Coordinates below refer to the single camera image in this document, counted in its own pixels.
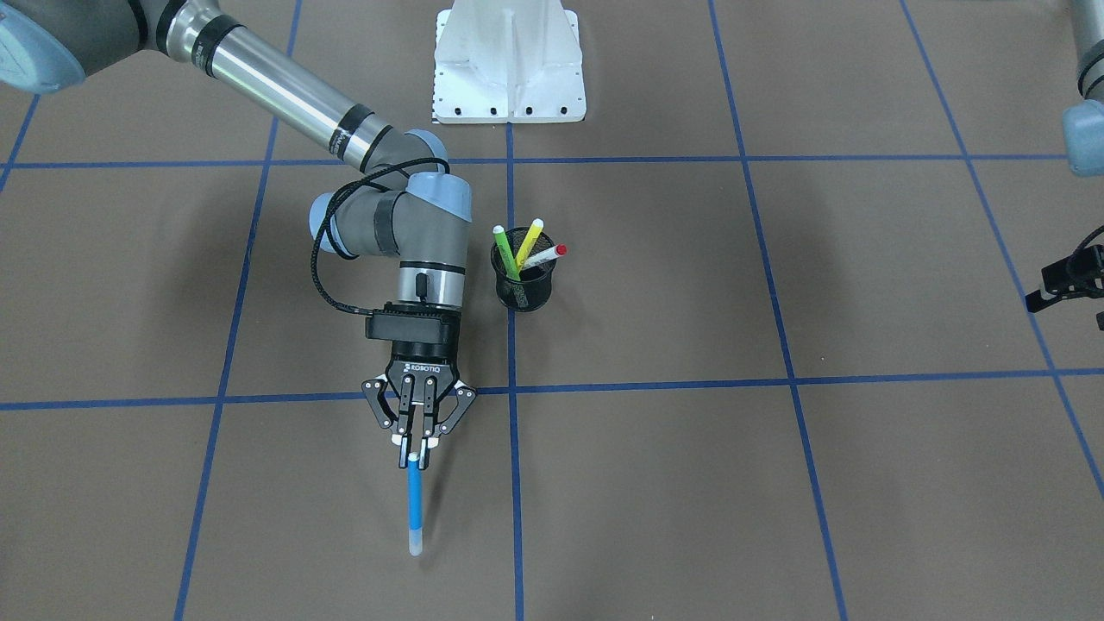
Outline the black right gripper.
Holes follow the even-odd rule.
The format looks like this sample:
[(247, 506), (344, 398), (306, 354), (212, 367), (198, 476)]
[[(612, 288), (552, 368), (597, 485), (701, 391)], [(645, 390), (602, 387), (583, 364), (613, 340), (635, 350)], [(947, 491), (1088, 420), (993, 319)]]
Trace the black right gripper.
[[(411, 420), (415, 406), (411, 401), (413, 382), (407, 373), (431, 373), (424, 382), (423, 421), (420, 436), (420, 469), (429, 467), (431, 450), (437, 448), (439, 436), (445, 436), (456, 429), (461, 417), (478, 398), (473, 386), (459, 380), (457, 368), (457, 343), (392, 343), (391, 360), (386, 376), (367, 379), (361, 390), (375, 415), (379, 427), (392, 436), (399, 436), (399, 469), (408, 469), (411, 455), (418, 456), (411, 439)], [(388, 398), (390, 386), (393, 386), (399, 398), (399, 411), (394, 410)], [(442, 412), (442, 402), (454, 397), (455, 404), (449, 411)]]

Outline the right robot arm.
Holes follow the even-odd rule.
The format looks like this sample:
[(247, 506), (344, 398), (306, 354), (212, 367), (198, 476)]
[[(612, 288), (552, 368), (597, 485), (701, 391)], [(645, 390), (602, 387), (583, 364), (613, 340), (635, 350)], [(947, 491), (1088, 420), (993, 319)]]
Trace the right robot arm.
[[(364, 394), (399, 445), (399, 467), (429, 467), (476, 398), (457, 364), (473, 188), (452, 173), (444, 145), (396, 129), (216, 1), (3, 3), (3, 82), (17, 90), (59, 93), (145, 52), (193, 67), (355, 170), (310, 209), (309, 273), (328, 306), (363, 317), (367, 338), (389, 343), (386, 369)], [(318, 269), (323, 253), (395, 260), (397, 296), (379, 308), (336, 299)]]

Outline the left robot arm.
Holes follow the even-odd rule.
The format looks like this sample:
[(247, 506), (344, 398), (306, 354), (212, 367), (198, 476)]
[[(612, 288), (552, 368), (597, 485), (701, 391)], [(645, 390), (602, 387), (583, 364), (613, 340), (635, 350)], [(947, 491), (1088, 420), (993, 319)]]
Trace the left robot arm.
[(1069, 8), (1082, 101), (1062, 115), (1066, 159), (1078, 177), (1098, 177), (1103, 173), (1103, 3), (1069, 1)]

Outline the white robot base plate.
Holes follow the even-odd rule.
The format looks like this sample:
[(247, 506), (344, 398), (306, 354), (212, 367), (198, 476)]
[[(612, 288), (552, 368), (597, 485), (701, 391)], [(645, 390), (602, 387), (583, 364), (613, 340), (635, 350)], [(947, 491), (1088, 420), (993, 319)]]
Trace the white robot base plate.
[(435, 24), (434, 122), (587, 116), (578, 15), (560, 1), (455, 1)]

